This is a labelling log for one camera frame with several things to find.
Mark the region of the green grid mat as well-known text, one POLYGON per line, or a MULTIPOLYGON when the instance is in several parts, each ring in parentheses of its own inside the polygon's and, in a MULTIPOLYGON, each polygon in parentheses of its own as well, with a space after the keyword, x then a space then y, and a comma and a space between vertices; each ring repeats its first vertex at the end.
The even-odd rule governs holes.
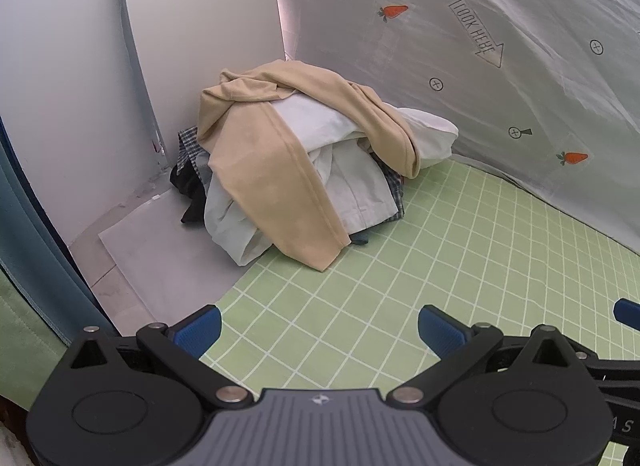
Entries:
POLYGON ((432 365, 418 314, 434 304, 510 336, 546 323, 601 358, 634 359, 613 315, 639 297, 639 258, 528 192, 446 161, 405 188, 405 214, 318 272, 266 251, 218 301, 204 362, 252 392, 390 390, 432 365))

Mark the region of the white crumpled garment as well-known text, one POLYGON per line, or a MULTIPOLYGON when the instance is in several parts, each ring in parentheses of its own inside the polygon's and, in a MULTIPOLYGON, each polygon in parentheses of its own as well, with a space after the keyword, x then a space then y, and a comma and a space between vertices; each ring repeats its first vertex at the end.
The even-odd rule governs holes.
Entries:
MULTIPOLYGON (((272 105, 303 144, 349 239, 397 212, 384 174, 371 157, 373 148, 355 122, 300 93, 272 105)), ((276 247, 210 171, 204 223, 213 241, 239 265, 276 247)))

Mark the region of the teal curtain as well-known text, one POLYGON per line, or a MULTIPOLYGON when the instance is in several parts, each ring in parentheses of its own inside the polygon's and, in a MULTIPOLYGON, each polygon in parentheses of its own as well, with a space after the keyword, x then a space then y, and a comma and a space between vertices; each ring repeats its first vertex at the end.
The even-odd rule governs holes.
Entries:
POLYGON ((6 130, 1 131, 1 269, 66 345, 86 326, 119 334, 40 205, 6 130))

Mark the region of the plaid checkered garment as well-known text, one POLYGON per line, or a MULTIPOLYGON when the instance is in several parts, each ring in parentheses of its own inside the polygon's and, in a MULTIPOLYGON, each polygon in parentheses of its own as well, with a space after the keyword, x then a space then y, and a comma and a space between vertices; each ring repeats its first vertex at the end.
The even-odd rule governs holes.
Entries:
MULTIPOLYGON (((198 140, 196 139, 196 132, 198 132, 198 128, 191 127, 181 130, 178 133, 178 159, 176 166, 178 166, 179 169, 182 169, 184 164, 187 161, 190 161, 196 173, 200 177, 205 187, 205 192, 207 193, 208 182, 210 180, 210 177, 212 176, 212 171, 210 171, 206 163, 206 160, 208 159, 208 152, 206 152, 206 150, 200 144, 198 144, 198 140)), ((390 188, 390 192, 392 193, 393 199, 395 200, 395 204, 397 206, 397 212, 389 217, 387 219, 387 222, 400 220, 405 215, 404 178, 399 173, 390 169, 390 167, 387 166, 386 163, 383 163, 383 161, 378 158, 375 153, 371 153, 371 157, 382 170, 387 185, 390 188)))

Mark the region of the black garment in pile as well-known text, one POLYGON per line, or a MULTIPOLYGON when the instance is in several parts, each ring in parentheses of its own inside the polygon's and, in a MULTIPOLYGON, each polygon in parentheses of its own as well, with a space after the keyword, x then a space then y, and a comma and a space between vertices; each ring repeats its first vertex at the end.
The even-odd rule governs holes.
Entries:
POLYGON ((182 169, 174 166, 169 175, 169 182, 182 195, 190 199, 190 205, 182 215, 183 224, 203 224, 206 204, 205 187, 190 161, 182 169))

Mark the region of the grey flat board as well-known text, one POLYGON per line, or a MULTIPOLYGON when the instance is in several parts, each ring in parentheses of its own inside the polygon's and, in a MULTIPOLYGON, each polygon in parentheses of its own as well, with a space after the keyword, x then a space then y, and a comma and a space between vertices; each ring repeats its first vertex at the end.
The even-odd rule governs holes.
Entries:
POLYGON ((175 324, 219 300, 247 271, 201 225, 181 222, 188 200, 156 194, 99 238, 153 319, 175 324))

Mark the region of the beige long-sleeve shirt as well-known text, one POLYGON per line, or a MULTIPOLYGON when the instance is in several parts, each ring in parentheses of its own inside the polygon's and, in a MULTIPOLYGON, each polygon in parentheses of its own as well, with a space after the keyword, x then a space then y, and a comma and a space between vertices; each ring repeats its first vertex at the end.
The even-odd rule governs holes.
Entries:
POLYGON ((198 143, 209 168, 256 227, 288 257, 324 271, 349 236, 303 144, 273 107, 305 94, 355 122, 373 152, 406 178, 420 170, 407 121, 367 85, 298 60, 274 60, 204 88, 198 143))

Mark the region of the grey carrot-print backdrop cloth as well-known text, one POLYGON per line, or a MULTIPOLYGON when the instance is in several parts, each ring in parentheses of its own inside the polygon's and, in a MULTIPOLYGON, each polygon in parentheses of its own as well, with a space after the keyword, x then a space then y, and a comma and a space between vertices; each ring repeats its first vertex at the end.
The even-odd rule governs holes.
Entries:
POLYGON ((639 0, 279 0, 285 51, 459 129, 456 151, 639 246, 639 0))

